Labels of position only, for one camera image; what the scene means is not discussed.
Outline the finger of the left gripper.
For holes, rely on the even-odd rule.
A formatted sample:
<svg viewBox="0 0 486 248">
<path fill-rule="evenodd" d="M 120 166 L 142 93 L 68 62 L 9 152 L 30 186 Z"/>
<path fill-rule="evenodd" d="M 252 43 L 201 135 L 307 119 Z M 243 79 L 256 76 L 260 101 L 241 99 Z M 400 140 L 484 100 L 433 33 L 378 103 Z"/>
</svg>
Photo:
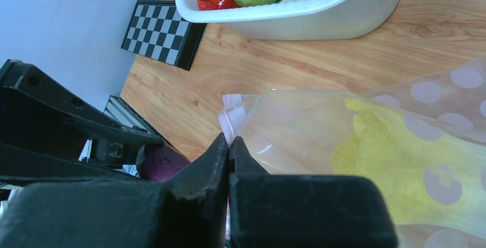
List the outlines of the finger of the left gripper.
<svg viewBox="0 0 486 248">
<path fill-rule="evenodd" d="M 163 142 L 106 116 L 35 65 L 7 60 L 1 67 L 2 183 L 133 181 L 114 166 Z"/>
</svg>

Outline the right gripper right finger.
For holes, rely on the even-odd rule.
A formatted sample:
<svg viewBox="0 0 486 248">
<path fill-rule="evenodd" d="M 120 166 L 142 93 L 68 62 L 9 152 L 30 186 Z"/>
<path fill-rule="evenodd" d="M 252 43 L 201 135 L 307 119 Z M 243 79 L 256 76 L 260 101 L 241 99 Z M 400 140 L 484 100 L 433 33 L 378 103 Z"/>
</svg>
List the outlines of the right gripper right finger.
<svg viewBox="0 0 486 248">
<path fill-rule="evenodd" d="M 382 194 L 369 179 L 271 175 L 241 137 L 229 149 L 232 247 L 397 247 Z"/>
</svg>

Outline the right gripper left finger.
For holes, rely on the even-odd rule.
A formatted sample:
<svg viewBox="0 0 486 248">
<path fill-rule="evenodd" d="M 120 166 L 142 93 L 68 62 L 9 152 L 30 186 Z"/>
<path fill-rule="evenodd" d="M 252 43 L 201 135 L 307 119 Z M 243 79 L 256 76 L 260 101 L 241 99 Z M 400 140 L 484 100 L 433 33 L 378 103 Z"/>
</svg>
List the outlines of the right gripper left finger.
<svg viewBox="0 0 486 248">
<path fill-rule="evenodd" d="M 165 183 L 36 183 L 1 219 L 2 247 L 223 247 L 229 147 L 209 148 Z"/>
</svg>

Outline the purple toy eggplant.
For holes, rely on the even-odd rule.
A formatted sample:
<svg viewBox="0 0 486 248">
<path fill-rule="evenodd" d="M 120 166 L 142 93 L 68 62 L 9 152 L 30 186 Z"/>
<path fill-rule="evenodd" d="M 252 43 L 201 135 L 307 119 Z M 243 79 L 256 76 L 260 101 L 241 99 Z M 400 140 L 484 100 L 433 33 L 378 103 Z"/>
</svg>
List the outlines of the purple toy eggplant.
<svg viewBox="0 0 486 248">
<path fill-rule="evenodd" d="M 191 161 L 167 144 L 147 144 L 138 152 L 136 168 L 140 178 L 166 182 L 186 168 Z"/>
</svg>

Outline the yellow toy cabbage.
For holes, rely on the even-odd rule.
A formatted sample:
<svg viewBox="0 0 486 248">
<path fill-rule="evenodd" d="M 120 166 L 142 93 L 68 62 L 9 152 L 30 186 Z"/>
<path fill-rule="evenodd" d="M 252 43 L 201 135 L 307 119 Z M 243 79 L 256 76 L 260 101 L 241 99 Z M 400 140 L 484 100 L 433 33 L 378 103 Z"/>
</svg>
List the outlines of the yellow toy cabbage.
<svg viewBox="0 0 486 248">
<path fill-rule="evenodd" d="M 398 225 L 485 228 L 483 145 L 447 133 L 424 140 L 400 111 L 356 98 L 344 104 L 354 114 L 353 130 L 332 152 L 335 173 L 371 179 Z"/>
</svg>

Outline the clear pink zip bag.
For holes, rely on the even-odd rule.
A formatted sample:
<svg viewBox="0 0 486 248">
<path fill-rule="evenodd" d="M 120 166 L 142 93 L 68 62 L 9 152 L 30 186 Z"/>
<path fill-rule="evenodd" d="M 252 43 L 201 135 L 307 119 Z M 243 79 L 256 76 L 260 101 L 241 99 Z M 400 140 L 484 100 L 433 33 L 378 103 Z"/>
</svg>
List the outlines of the clear pink zip bag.
<svg viewBox="0 0 486 248">
<path fill-rule="evenodd" d="M 485 58 L 356 95 L 227 94 L 218 115 L 272 174 L 364 176 L 401 247 L 485 246 Z"/>
</svg>

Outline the white plastic basket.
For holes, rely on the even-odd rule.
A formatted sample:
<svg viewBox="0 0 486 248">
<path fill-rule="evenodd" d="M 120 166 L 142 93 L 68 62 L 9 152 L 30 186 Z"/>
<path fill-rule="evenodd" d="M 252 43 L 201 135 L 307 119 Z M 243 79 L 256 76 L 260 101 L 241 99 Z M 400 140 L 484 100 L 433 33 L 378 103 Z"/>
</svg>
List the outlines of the white plastic basket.
<svg viewBox="0 0 486 248">
<path fill-rule="evenodd" d="M 303 0 L 200 11 L 197 0 L 175 0 L 193 23 L 218 23 L 255 40 L 338 40 L 363 36 L 383 24 L 399 0 Z"/>
</svg>

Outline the black white checkerboard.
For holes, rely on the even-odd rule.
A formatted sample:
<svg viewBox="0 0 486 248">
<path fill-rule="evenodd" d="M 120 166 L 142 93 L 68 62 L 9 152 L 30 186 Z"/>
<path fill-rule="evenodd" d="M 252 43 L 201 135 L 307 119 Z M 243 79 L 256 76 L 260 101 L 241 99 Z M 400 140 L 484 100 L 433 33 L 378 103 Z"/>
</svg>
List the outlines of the black white checkerboard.
<svg viewBox="0 0 486 248">
<path fill-rule="evenodd" d="M 174 1 L 138 0 L 121 48 L 189 71 L 205 29 L 182 18 Z"/>
</svg>

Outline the silver aluminium frame rail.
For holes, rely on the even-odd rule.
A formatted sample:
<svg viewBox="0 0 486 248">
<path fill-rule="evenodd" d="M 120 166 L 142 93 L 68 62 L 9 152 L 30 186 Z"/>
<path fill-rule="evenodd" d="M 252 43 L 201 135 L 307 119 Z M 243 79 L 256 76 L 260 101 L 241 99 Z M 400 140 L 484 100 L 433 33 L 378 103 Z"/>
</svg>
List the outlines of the silver aluminium frame rail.
<svg viewBox="0 0 486 248">
<path fill-rule="evenodd" d="M 153 135 L 159 135 L 158 131 L 121 97 L 110 96 L 103 113 L 127 127 L 140 128 Z"/>
</svg>

